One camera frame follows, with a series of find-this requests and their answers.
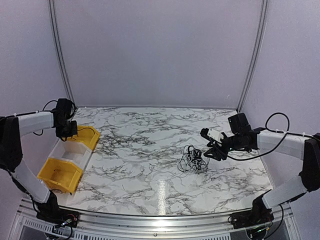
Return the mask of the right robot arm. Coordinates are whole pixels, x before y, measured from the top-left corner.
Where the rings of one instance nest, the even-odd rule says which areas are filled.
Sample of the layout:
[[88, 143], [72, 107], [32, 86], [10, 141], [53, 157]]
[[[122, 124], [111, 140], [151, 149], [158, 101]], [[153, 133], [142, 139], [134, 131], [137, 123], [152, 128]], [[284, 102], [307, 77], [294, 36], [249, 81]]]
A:
[[290, 132], [290, 126], [285, 130], [270, 129], [268, 126], [252, 128], [244, 113], [235, 114], [228, 119], [232, 132], [213, 128], [203, 128], [201, 137], [208, 141], [208, 150], [204, 155], [216, 161], [227, 159], [237, 160], [231, 152], [253, 150], [260, 151], [259, 157], [272, 153], [285, 155], [302, 162], [302, 169], [297, 176], [287, 180], [276, 188], [257, 197], [248, 212], [247, 219], [252, 224], [258, 224], [267, 216], [267, 210], [285, 202], [294, 201], [306, 193], [320, 188], [320, 135]]

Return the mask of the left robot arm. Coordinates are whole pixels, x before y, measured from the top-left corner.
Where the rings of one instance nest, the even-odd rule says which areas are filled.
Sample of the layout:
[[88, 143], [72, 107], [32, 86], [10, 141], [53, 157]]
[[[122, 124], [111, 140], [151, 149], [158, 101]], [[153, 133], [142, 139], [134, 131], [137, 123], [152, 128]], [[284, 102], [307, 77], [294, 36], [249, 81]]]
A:
[[63, 219], [57, 197], [41, 183], [25, 160], [24, 147], [33, 134], [53, 130], [58, 140], [66, 141], [78, 133], [73, 120], [75, 103], [67, 98], [51, 100], [52, 109], [11, 114], [0, 118], [0, 168], [6, 171], [14, 184], [36, 204], [44, 205], [43, 213], [53, 223]]

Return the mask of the far yellow plastic bin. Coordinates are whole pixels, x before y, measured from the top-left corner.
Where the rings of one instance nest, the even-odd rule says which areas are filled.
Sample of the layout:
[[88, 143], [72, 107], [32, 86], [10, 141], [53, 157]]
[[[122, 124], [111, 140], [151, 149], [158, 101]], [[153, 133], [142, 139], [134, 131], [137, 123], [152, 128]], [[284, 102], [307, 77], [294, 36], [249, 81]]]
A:
[[100, 136], [101, 134], [93, 126], [78, 125], [77, 135], [69, 137], [67, 141], [83, 143], [89, 149], [94, 151]]

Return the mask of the yellow plastic bin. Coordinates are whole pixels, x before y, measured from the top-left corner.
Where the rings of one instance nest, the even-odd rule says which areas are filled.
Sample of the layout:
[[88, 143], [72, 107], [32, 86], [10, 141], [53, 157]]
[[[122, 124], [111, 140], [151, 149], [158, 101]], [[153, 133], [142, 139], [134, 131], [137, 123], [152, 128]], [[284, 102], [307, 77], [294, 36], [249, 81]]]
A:
[[37, 174], [50, 190], [60, 190], [63, 193], [74, 193], [83, 170], [73, 162], [56, 158], [48, 158]]
[[77, 135], [69, 137], [67, 141], [83, 143], [89, 149], [94, 151], [100, 136], [101, 134], [93, 126], [78, 125]]

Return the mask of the white translucent plastic bin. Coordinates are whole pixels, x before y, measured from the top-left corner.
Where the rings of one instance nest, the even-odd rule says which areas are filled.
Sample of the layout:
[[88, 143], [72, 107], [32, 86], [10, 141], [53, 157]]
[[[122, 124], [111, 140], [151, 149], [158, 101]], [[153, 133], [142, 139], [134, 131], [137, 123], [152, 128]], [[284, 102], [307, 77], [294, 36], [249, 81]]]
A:
[[72, 162], [83, 171], [91, 158], [92, 150], [82, 142], [58, 141], [49, 154], [49, 158]]

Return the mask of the near yellow plastic bin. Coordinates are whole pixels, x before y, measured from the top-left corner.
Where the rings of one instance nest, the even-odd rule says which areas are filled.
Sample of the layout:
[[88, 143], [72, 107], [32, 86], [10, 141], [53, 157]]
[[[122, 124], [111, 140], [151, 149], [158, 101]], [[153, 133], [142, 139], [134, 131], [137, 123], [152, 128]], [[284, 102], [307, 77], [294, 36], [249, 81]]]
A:
[[50, 190], [60, 190], [63, 193], [74, 193], [83, 170], [73, 162], [56, 158], [48, 158], [37, 174]]

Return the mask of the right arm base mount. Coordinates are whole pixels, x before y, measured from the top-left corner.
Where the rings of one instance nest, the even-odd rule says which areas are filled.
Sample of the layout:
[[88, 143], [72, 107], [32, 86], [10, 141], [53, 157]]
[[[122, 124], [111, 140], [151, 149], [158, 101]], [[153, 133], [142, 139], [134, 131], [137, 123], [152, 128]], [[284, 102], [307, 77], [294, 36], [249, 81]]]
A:
[[263, 202], [261, 194], [252, 202], [252, 209], [232, 213], [228, 218], [228, 223], [233, 225], [234, 229], [247, 228], [264, 223], [271, 223], [274, 215], [271, 208], [267, 208]]

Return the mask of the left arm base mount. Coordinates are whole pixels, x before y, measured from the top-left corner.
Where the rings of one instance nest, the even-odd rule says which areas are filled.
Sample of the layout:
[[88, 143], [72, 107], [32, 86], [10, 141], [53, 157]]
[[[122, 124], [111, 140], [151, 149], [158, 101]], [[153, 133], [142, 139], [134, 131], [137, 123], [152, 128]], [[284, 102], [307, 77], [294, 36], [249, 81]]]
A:
[[36, 211], [36, 218], [61, 227], [68, 225], [69, 227], [76, 228], [80, 213], [59, 207], [57, 196], [51, 190], [49, 192], [48, 200], [45, 203], [32, 200], [33, 209]]

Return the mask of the aluminium front rail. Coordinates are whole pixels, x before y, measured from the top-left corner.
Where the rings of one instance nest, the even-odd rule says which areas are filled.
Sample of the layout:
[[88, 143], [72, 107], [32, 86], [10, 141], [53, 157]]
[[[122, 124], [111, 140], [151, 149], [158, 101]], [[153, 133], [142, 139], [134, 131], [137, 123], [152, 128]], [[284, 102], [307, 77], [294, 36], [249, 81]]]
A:
[[274, 220], [235, 229], [230, 213], [138, 216], [79, 210], [77, 226], [57, 228], [36, 217], [32, 202], [18, 207], [9, 240], [299, 240], [289, 205], [273, 210]]

